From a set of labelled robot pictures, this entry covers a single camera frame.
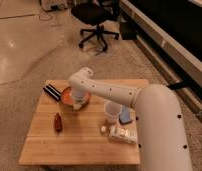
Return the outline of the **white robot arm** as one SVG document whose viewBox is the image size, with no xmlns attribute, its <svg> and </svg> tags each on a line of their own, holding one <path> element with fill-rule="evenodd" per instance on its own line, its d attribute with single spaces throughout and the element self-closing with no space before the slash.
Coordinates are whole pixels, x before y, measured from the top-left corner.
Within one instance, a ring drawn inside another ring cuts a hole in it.
<svg viewBox="0 0 202 171">
<path fill-rule="evenodd" d="M 80 100 L 90 92 L 135 111 L 142 171 L 193 171 L 180 103 L 168 87 L 125 86 L 92 76 L 84 67 L 69 77 L 72 98 Z"/>
</svg>

